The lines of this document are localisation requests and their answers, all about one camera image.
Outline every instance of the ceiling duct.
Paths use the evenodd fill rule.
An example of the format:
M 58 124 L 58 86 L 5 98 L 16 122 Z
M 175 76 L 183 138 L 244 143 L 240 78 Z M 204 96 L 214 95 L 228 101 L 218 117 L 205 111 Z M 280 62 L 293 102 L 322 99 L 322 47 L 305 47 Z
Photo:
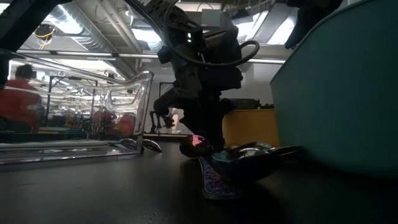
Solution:
M 58 5 L 49 14 L 47 20 L 71 37 L 89 52 L 113 53 L 116 49 L 105 39 L 102 33 L 91 23 L 80 8 L 74 3 Z M 124 78 L 131 78 L 136 71 L 120 58 L 106 63 L 118 70 Z
M 126 6 L 131 15 L 130 27 L 136 39 L 146 42 L 153 53 L 158 52 L 163 47 L 162 39 L 135 9 L 128 3 L 126 3 Z

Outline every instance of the person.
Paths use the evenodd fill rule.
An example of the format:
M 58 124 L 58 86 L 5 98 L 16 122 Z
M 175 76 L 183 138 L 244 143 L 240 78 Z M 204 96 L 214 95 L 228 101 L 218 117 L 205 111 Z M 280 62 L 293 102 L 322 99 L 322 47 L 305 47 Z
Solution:
M 24 91 L 36 91 L 29 84 L 35 78 L 31 65 L 21 65 L 15 72 L 15 80 L 8 80 L 5 87 L 18 88 L 0 90 L 0 116 L 8 121 L 6 130 L 17 133 L 36 132 L 40 126 L 40 106 L 42 98 L 39 94 Z

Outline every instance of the black cable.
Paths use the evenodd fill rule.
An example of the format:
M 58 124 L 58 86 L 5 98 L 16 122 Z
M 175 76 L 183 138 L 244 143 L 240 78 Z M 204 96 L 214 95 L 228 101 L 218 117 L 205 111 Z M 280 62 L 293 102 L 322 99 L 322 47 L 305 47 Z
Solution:
M 245 62 L 247 62 L 248 60 L 252 59 L 257 52 L 260 50 L 260 45 L 257 41 L 255 40 L 249 40 L 243 44 L 240 45 L 240 48 L 243 48 L 247 45 L 255 45 L 254 50 L 247 56 L 234 61 L 234 62 L 230 62 L 230 63 L 206 63 L 206 62 L 201 62 L 198 60 L 194 60 L 190 57 L 185 56 L 184 54 L 182 54 L 181 52 L 179 52 L 170 42 L 169 40 L 169 35 L 168 35 L 168 30 L 167 30 L 167 25 L 169 24 L 169 20 L 170 20 L 170 15 L 171 12 L 174 8 L 174 5 L 178 2 L 179 0 L 173 0 L 169 7 L 166 10 L 166 14 L 164 16 L 164 22 L 163 22 L 163 41 L 165 42 L 165 45 L 169 47 L 169 49 L 175 53 L 177 56 L 179 56 L 180 58 L 184 59 L 187 62 L 191 62 L 194 63 L 195 65 L 200 65 L 200 66 L 204 66 L 204 67 L 233 67 L 233 66 L 237 66 L 237 65 L 241 65 Z

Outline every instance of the dark table surface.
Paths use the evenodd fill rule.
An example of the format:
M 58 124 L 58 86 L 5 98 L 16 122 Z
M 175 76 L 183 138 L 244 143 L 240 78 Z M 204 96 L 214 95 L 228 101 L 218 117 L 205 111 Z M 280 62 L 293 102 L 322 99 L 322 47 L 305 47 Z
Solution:
M 201 194 L 178 144 L 118 161 L 0 169 L 0 223 L 396 223 L 397 185 L 288 164 L 239 201 Z

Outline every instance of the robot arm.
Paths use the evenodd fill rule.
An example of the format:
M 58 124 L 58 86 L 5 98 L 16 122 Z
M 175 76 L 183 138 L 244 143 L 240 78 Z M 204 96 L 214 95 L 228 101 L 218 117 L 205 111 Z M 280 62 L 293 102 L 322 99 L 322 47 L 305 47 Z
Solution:
M 221 91 L 241 87 L 243 79 L 237 65 L 247 62 L 259 50 L 248 41 L 239 45 L 238 28 L 203 33 L 172 2 L 125 0 L 142 15 L 162 38 L 165 46 L 158 52 L 161 63 L 170 62 L 175 72 L 174 87 L 154 103 L 157 115 L 165 117 L 173 106 L 184 110 L 180 120 L 188 129 L 206 138 L 217 151 L 223 148 L 222 119 L 234 107 L 221 100 Z M 242 58 L 241 48 L 254 44 L 254 51 Z

